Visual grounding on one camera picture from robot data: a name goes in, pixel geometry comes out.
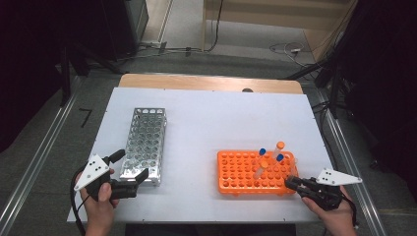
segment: test tube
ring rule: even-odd
[[[254,179],[259,179],[264,173],[264,171],[268,168],[268,162],[266,160],[261,161],[260,167],[257,169],[257,171],[254,174]]]
[[[276,143],[275,150],[273,151],[272,158],[277,159],[278,155],[281,154],[281,150],[284,149],[285,143],[284,142],[278,142]]]

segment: black cable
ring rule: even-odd
[[[218,41],[218,25],[220,24],[220,16],[221,16],[221,9],[223,8],[223,0],[220,2],[220,8],[218,9],[218,15],[217,15],[217,24],[215,25],[215,40],[212,44],[211,48],[209,50],[205,50],[205,52],[211,52],[215,46],[217,45]]]
[[[218,41],[218,26],[220,25],[220,16],[221,16],[221,10],[223,8],[223,0],[221,0],[220,2],[220,8],[218,9],[218,15],[217,15],[217,23],[215,26],[215,40],[214,43],[212,44],[211,48],[209,50],[204,50],[203,52],[211,52],[214,50],[215,46],[217,45],[217,41]],[[171,51],[183,51],[183,52],[190,52],[190,51],[194,51],[194,52],[202,52],[202,49],[200,48],[195,48],[195,47],[166,47],[166,48],[159,48],[159,47],[153,47],[151,45],[145,45],[145,47],[150,47],[152,49],[162,49],[162,50],[171,50]]]
[[[74,217],[76,218],[76,224],[77,227],[81,233],[82,236],[86,235],[86,230],[83,226],[83,223],[80,220],[80,217],[78,215],[78,210],[77,210],[77,206],[76,206],[76,200],[75,200],[75,185],[76,185],[76,180],[77,180],[77,176],[84,171],[84,169],[86,168],[87,164],[83,165],[82,167],[80,167],[76,173],[73,176],[73,179],[71,180],[71,186],[70,186],[70,198],[71,198],[71,207],[73,209],[73,213],[74,213]]]

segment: white table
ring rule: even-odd
[[[163,107],[167,127],[159,187],[141,187],[121,200],[115,220],[147,223],[318,221],[295,194],[222,195],[217,190],[216,154],[221,149],[273,149],[286,143],[301,177],[331,167],[307,96],[238,91],[116,88],[91,153],[124,148],[135,107]],[[117,178],[119,161],[111,167]],[[77,206],[81,199],[77,196]],[[82,208],[80,218],[86,221]],[[68,221],[75,218],[70,212]]]

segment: hand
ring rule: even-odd
[[[343,186],[340,186],[340,190],[347,199],[352,200],[349,195],[347,195]],[[337,209],[330,211],[323,210],[309,198],[302,198],[302,201],[310,209],[310,211],[314,212],[323,221],[326,229],[331,235],[356,235],[356,231],[353,228],[352,223],[353,212],[347,201],[343,200]]]
[[[85,188],[80,190],[82,200],[84,201],[89,194]],[[93,198],[88,198],[84,203],[88,226],[86,235],[107,235],[110,232],[111,226],[113,225],[114,209],[119,204],[119,200],[111,200],[111,186],[109,183],[101,185],[98,192],[98,202]]]

